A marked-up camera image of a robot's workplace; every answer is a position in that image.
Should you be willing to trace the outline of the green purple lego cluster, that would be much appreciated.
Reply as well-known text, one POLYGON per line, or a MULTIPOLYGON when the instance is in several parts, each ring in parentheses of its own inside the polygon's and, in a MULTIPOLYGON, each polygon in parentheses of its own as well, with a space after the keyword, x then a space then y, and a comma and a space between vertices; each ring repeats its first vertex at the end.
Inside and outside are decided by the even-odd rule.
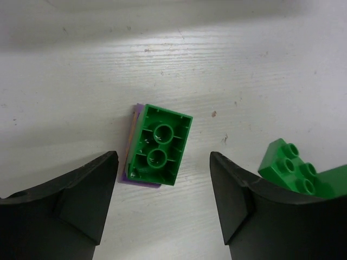
POLYGON ((193 117, 151 104, 133 107, 120 182, 150 188, 173 186, 193 117))

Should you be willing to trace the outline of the green stepped lego brick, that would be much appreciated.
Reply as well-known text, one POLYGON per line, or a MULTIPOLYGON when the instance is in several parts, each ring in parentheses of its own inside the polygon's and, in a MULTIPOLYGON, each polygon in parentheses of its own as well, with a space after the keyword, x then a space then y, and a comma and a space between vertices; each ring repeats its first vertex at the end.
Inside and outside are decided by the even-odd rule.
POLYGON ((325 199, 346 195, 346 165, 318 173, 312 163, 300 158, 295 144, 282 138, 269 144, 258 173, 280 187, 301 194, 325 199))

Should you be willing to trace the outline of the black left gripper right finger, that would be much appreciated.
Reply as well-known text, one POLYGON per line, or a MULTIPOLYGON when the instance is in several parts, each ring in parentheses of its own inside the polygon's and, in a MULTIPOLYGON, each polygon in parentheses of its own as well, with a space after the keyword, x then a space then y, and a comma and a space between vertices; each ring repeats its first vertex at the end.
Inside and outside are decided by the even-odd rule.
POLYGON ((346 259, 346 196, 287 190, 219 152, 211 152, 209 165, 232 259, 346 259))

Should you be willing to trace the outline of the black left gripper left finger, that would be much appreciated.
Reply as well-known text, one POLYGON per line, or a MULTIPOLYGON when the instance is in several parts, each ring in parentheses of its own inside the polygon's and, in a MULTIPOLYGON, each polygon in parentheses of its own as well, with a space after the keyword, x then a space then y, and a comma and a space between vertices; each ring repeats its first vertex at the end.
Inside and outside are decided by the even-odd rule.
POLYGON ((101 243, 118 171, 109 151, 1 199, 1 259, 92 259, 101 243))

